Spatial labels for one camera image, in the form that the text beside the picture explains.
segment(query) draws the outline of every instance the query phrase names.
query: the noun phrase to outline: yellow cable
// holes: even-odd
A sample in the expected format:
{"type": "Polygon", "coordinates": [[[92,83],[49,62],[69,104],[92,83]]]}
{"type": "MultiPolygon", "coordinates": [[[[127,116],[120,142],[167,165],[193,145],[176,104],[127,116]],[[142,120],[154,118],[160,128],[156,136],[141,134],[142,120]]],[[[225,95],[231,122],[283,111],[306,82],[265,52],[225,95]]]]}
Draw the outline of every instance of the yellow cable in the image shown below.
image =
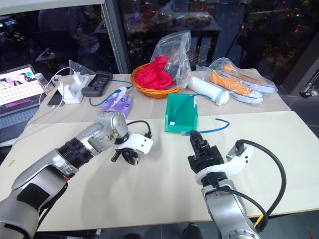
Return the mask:
{"type": "Polygon", "coordinates": [[[264,217],[264,215],[261,215],[258,219],[257,222],[255,223],[254,227],[256,228],[256,226],[259,224],[259,222],[261,221],[261,219],[264,217]]]}

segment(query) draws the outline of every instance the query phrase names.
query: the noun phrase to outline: smartphone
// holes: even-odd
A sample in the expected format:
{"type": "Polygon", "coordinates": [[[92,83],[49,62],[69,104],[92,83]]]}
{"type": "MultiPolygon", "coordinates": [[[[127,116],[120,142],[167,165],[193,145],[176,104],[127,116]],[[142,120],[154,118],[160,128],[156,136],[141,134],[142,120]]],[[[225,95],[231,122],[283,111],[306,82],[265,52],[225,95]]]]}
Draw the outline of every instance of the smartphone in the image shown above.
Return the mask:
{"type": "Polygon", "coordinates": [[[58,90],[56,90],[56,92],[54,93],[50,101],[48,102],[48,106],[58,106],[61,102],[61,99],[62,99],[62,95],[60,94],[58,90]]]}

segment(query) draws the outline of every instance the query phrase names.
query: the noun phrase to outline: white cable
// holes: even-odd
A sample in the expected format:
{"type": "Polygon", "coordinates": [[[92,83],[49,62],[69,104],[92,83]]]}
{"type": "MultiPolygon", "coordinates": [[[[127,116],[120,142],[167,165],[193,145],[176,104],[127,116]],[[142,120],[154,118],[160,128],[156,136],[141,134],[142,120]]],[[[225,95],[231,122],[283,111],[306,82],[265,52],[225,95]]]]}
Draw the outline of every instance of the white cable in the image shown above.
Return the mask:
{"type": "MultiPolygon", "coordinates": [[[[43,89],[43,91],[42,91],[42,93],[41,93],[41,95],[40,95],[40,98],[39,98],[39,105],[41,104],[41,96],[42,96],[44,90],[47,88],[47,86],[50,84],[50,82],[52,82],[52,79],[54,79],[54,77],[55,77],[58,73],[60,73],[62,70],[65,70],[65,69],[72,69],[73,72],[75,72],[75,70],[74,70],[73,68],[71,68],[71,67],[65,67],[65,68],[62,68],[61,70],[59,70],[57,73],[55,73],[54,76],[51,78],[51,80],[48,82],[48,84],[45,85],[45,87],[44,87],[44,89],[43,89]]],[[[48,114],[48,113],[45,113],[45,114],[39,116],[38,118],[29,121],[29,122],[26,124],[26,126],[24,127],[23,133],[19,135],[19,137],[16,139],[15,143],[14,143],[12,146],[14,146],[19,140],[21,140],[20,137],[21,137],[24,133],[30,131],[31,129],[34,129],[35,127],[37,127],[37,126],[39,126],[40,124],[42,124],[42,123],[44,123],[45,121],[47,121],[47,120],[48,120],[52,115],[54,115],[54,113],[60,108],[60,106],[61,106],[61,104],[62,104],[62,102],[63,102],[63,99],[64,99],[64,82],[63,82],[62,78],[61,78],[61,79],[59,78],[59,83],[61,84],[62,89],[63,89],[63,90],[62,90],[62,99],[61,99],[59,105],[58,105],[56,108],[52,108],[52,113],[51,113],[48,117],[46,117],[44,120],[42,120],[42,121],[40,121],[39,123],[35,124],[32,128],[29,128],[29,129],[25,130],[32,122],[34,122],[34,121],[36,121],[36,120],[42,118],[43,116],[45,116],[45,115],[48,114]]]]}

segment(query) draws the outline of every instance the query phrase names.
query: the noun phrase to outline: wicker basket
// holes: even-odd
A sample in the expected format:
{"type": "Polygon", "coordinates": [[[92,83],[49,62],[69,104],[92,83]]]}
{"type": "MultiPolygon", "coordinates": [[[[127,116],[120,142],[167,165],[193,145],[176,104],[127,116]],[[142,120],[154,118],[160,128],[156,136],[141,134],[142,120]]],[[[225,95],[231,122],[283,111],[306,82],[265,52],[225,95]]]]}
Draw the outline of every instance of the wicker basket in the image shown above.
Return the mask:
{"type": "Polygon", "coordinates": [[[136,83],[135,75],[138,73],[139,70],[142,69],[143,66],[145,66],[147,64],[139,66],[131,74],[131,82],[136,87],[136,89],[138,89],[139,91],[144,93],[144,95],[146,95],[147,97],[150,97],[152,99],[164,99],[164,98],[167,98],[168,94],[177,93],[181,90],[180,88],[171,88],[171,89],[167,89],[167,90],[163,90],[163,91],[153,90],[153,89],[143,88],[138,83],[136,83]]]}

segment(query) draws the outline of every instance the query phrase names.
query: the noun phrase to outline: laptop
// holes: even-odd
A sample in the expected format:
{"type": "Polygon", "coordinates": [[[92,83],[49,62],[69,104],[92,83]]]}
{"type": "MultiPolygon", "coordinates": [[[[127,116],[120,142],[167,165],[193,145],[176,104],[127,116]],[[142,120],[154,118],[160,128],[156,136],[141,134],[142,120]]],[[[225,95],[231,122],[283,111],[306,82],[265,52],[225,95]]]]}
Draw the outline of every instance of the laptop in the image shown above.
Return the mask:
{"type": "Polygon", "coordinates": [[[39,108],[42,87],[34,74],[31,65],[0,73],[0,143],[17,138],[39,108]]]}

